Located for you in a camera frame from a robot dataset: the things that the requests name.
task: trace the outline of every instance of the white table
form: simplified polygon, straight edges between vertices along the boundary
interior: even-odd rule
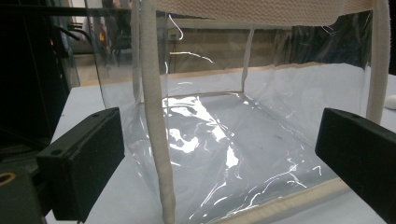
[[[396,94],[396,77],[389,76],[387,96]],[[70,130],[77,123],[88,117],[90,114],[105,109],[99,86],[80,87],[71,90],[64,112],[58,123],[53,140]],[[381,125],[396,132],[396,111],[384,108]],[[129,157],[126,157],[120,164],[117,171],[109,180],[96,205],[92,209],[87,223],[144,223],[149,221],[153,214],[160,214],[161,207],[156,204],[155,199],[148,198],[147,195],[128,198],[125,202],[120,202],[123,196],[133,190],[134,184],[129,182],[126,176],[133,174],[133,167],[129,165]],[[108,211],[108,204],[117,202],[117,206],[124,209],[113,208]],[[126,209],[132,204],[143,204],[152,206],[157,211],[141,211],[139,209]],[[108,217],[107,213],[115,214],[116,217]],[[142,220],[130,219],[139,215]],[[47,215],[48,223],[71,224],[75,221],[56,221],[52,213]],[[326,203],[322,203],[313,208],[309,208],[292,217],[282,219],[276,224],[295,223],[385,223],[362,199],[354,192],[349,192],[340,197],[336,197]]]

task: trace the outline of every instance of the black plastic block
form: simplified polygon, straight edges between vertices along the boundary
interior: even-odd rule
[[[316,153],[386,222],[396,223],[396,133],[326,108]]]
[[[40,152],[40,173],[56,195],[55,217],[85,221],[123,157],[117,108],[87,117]]]

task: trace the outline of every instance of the clear plastic enclosure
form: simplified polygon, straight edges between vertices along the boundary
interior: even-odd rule
[[[87,6],[101,9],[89,10],[97,70],[106,106],[121,110],[134,192],[152,202],[140,205],[153,211],[146,221],[162,223],[141,85],[139,2]],[[177,223],[207,223],[336,177],[315,154],[318,127],[325,107],[361,114],[367,104],[372,12],[325,27],[275,27],[158,11],[156,25],[153,66],[161,72]]]

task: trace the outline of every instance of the white surface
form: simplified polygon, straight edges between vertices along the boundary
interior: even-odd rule
[[[396,93],[396,78],[389,77],[387,95]],[[104,109],[98,86],[74,88],[59,121],[54,139],[67,132],[74,125],[90,114]],[[381,123],[384,127],[396,132],[396,111],[384,109]],[[126,157],[115,174],[111,177],[105,190],[92,209],[86,223],[155,223],[161,213],[158,198],[151,193],[134,194],[134,189],[144,188],[145,182],[134,174],[131,157]],[[53,216],[47,216],[48,223],[76,223],[57,222]],[[287,223],[384,223],[375,212],[365,204],[356,194],[346,195],[327,201],[321,205],[307,209],[292,217],[278,221],[277,224]]]

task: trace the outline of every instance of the beige fabric strap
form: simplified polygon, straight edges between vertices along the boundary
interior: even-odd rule
[[[247,45],[245,49],[245,57],[244,57],[244,69],[242,70],[242,92],[245,91],[245,81],[248,77],[248,62],[250,62],[250,52],[251,52],[251,43],[253,42],[254,36],[254,24],[250,26],[250,33],[247,38]]]
[[[370,10],[373,0],[157,0],[159,10],[266,25],[331,25],[341,15]]]
[[[139,18],[139,1],[134,0],[134,8],[131,13],[131,31],[132,31],[132,78],[134,89],[134,101],[138,104],[141,102],[142,89],[142,71],[140,69],[140,18]]]
[[[313,205],[321,199],[341,195],[349,190],[349,187],[340,178],[335,178],[313,188],[237,213],[232,217],[220,219],[213,222],[213,224],[257,223],[279,216],[292,209]]]
[[[158,64],[157,25],[155,0],[141,1],[141,64],[143,93],[148,124],[149,140],[159,179],[163,222],[175,223],[175,193],[172,165],[166,140],[165,122]]]
[[[375,0],[373,15],[372,71],[366,118],[379,124],[387,91],[390,59],[388,0]]]

